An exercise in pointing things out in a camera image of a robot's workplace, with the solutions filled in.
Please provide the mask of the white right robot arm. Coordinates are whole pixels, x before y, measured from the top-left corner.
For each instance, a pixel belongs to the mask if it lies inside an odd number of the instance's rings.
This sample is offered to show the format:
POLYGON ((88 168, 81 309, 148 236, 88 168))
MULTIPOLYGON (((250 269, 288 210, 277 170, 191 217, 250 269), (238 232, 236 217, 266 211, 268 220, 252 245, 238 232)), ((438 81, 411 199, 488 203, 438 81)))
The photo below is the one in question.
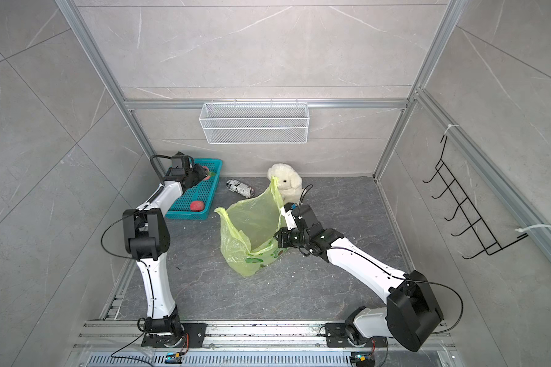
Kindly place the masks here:
POLYGON ((391 337, 411 352, 444 320, 442 309, 426 277, 395 269, 356 247, 336 229, 324 228, 312 208, 287 203, 280 209, 286 224, 274 234, 281 249, 298 249, 345 270, 365 284, 385 306, 360 307, 345 321, 347 342, 361 347, 374 337, 391 337))

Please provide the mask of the red peach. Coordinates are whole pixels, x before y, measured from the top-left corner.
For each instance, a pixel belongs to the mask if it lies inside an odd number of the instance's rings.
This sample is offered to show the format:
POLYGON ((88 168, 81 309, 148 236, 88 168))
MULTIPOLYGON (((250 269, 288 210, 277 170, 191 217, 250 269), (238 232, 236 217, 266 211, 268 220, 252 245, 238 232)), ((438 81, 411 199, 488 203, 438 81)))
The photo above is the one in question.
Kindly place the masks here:
POLYGON ((206 204, 202 200, 195 200, 190 203, 189 209, 191 212, 202 212, 205 210, 206 204))

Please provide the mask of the yellow-green avocado plastic bag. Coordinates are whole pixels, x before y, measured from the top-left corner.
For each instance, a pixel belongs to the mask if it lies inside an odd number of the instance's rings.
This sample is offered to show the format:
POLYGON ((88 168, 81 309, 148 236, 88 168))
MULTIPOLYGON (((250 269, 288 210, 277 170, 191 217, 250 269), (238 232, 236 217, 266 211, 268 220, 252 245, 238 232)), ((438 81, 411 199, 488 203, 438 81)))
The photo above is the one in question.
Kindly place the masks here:
POLYGON ((284 203, 273 177, 259 196, 214 210, 220 216, 220 251, 239 275, 250 277, 286 253, 274 235, 286 225, 284 203))

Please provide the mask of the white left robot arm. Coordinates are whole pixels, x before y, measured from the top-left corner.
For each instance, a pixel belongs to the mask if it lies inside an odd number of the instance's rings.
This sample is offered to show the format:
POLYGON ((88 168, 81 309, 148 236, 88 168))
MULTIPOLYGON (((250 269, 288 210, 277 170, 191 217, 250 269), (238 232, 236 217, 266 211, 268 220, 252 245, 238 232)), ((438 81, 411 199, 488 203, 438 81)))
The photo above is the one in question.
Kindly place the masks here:
POLYGON ((168 281, 171 235, 165 215, 188 189, 208 176, 208 170, 181 152, 167 159, 171 166, 166 173, 158 174, 161 182, 157 190, 144 203, 122 214, 122 227, 126 252, 136 261, 144 283, 144 332, 152 337, 180 340, 184 331, 168 281))

